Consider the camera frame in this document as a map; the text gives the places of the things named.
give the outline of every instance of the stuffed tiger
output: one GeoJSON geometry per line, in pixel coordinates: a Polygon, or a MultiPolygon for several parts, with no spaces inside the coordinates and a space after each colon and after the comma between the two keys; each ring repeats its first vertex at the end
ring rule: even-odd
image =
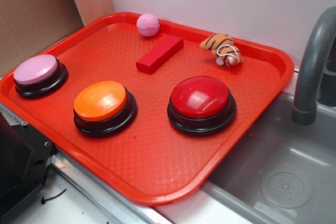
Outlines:
{"type": "Polygon", "coordinates": [[[213,34],[200,44],[201,49],[211,50],[220,66],[233,67],[243,62],[239,49],[227,34],[213,34]]]}
{"type": "Polygon", "coordinates": [[[239,49],[232,45],[222,45],[216,50],[216,63],[233,67],[243,62],[239,49]]]}

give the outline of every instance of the tray rim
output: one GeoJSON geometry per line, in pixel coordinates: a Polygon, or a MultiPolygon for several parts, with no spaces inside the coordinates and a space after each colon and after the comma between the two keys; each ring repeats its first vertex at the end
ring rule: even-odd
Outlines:
{"type": "MultiPolygon", "coordinates": [[[[61,53],[65,51],[63,50],[64,48],[67,48],[68,46],[71,46],[73,44],[76,44],[77,42],[84,40],[85,39],[84,34],[92,35],[96,33],[97,31],[99,31],[100,29],[103,29],[104,27],[108,25],[112,25],[112,24],[127,23],[127,24],[135,25],[136,20],[139,16],[140,14],[129,13],[129,12],[114,13],[111,15],[103,16],[97,19],[96,21],[94,21],[93,23],[79,29],[78,31],[74,32],[68,37],[62,39],[61,41],[57,42],[51,47],[43,50],[38,55],[53,54],[55,57],[58,57],[61,53]]],[[[190,40],[193,42],[200,43],[205,38],[207,38],[208,36],[214,33],[210,31],[204,31],[201,29],[172,23],[166,20],[159,19],[159,22],[160,22],[160,32],[169,34],[169,35],[179,36],[179,37],[182,37],[183,39],[190,40]]],[[[258,106],[254,108],[248,114],[248,116],[242,121],[242,123],[239,125],[239,127],[243,127],[244,129],[247,129],[257,120],[257,118],[263,113],[263,111],[269,106],[269,104],[273,101],[273,99],[281,92],[281,90],[285,87],[287,82],[291,79],[294,73],[294,64],[291,58],[286,53],[284,53],[283,51],[279,49],[261,45],[261,44],[251,42],[251,41],[238,39],[238,38],[234,38],[234,41],[235,41],[235,44],[237,44],[237,46],[240,49],[241,47],[248,47],[249,50],[255,50],[255,51],[259,51],[262,49],[264,54],[259,55],[258,59],[266,61],[274,66],[276,63],[275,67],[278,69],[280,73],[279,81],[270,90],[270,92],[265,97],[263,97],[262,101],[260,101],[260,104],[263,104],[263,106],[258,106]],[[270,54],[275,56],[275,58],[273,58],[273,62],[270,62],[270,58],[269,58],[270,54]]],[[[4,94],[5,89],[12,87],[9,85],[9,82],[12,82],[14,84],[14,78],[13,78],[14,71],[15,69],[10,71],[0,80],[0,103],[5,105],[8,109],[12,110],[20,118],[22,118],[23,120],[27,121],[28,123],[32,124],[37,129],[39,129],[43,134],[45,134],[48,138],[50,138],[53,141],[54,138],[59,137],[58,132],[49,128],[47,125],[44,125],[43,123],[39,122],[37,118],[35,118],[33,115],[30,115],[23,108],[17,106],[17,104],[14,101],[10,100],[8,97],[5,96],[4,94]]],[[[243,132],[238,131],[238,130],[233,131],[232,135],[229,137],[230,139],[235,139],[231,148],[235,145],[235,143],[239,141],[239,139],[244,134],[245,134],[245,131],[243,132]]],[[[85,158],[85,160],[83,160],[83,155],[81,155],[83,150],[78,148],[75,144],[72,144],[66,139],[63,139],[61,141],[59,140],[58,142],[61,144],[60,146],[58,146],[59,143],[58,144],[56,143],[56,146],[60,148],[61,151],[65,152],[67,155],[74,158],[76,161],[78,161],[86,169],[88,169],[89,171],[94,173],[96,176],[98,176],[102,181],[107,183],[109,186],[113,187],[114,189],[119,191],[122,195],[129,198],[130,200],[138,204],[148,205],[148,206],[167,204],[179,198],[185,197],[193,193],[197,189],[199,189],[202,183],[207,179],[211,171],[213,171],[213,169],[220,163],[220,161],[226,156],[226,154],[231,149],[231,148],[227,149],[226,147],[224,150],[224,147],[223,148],[220,147],[218,151],[214,153],[214,155],[203,166],[203,168],[198,173],[196,173],[195,176],[191,179],[191,181],[187,183],[184,187],[179,188],[176,191],[173,191],[167,195],[147,195],[147,194],[144,194],[138,191],[135,187],[130,185],[127,181],[122,179],[120,176],[115,174],[113,171],[107,169],[105,166],[102,166],[102,164],[98,164],[91,158],[87,158],[87,157],[85,158]],[[118,178],[122,179],[124,184],[118,183],[118,178]]]]}

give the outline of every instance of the sink basin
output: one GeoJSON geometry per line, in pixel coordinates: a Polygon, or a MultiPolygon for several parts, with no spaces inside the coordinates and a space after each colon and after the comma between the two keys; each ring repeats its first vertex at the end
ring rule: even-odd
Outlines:
{"type": "Polygon", "coordinates": [[[296,125],[292,101],[282,92],[208,180],[265,223],[336,223],[336,110],[296,125]]]}

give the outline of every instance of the white wall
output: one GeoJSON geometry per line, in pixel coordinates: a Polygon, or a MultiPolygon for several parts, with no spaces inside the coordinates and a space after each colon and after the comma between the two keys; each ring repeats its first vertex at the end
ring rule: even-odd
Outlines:
{"type": "Polygon", "coordinates": [[[116,12],[158,18],[276,47],[299,67],[322,12],[336,0],[113,0],[116,12]]]}

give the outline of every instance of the button cap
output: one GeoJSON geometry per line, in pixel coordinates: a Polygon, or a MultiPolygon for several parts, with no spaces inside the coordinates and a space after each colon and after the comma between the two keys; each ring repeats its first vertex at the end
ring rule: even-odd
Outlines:
{"type": "Polygon", "coordinates": [[[171,101],[181,115],[203,119],[222,111],[227,105],[229,89],[213,77],[192,77],[180,82],[173,90],[171,101]]]}
{"type": "Polygon", "coordinates": [[[19,84],[33,84],[49,77],[56,68],[57,61],[53,55],[34,56],[15,69],[14,79],[19,84]]]}
{"type": "Polygon", "coordinates": [[[116,81],[101,81],[83,89],[75,99],[74,110],[88,122],[108,119],[126,104],[125,87],[116,81]]]}

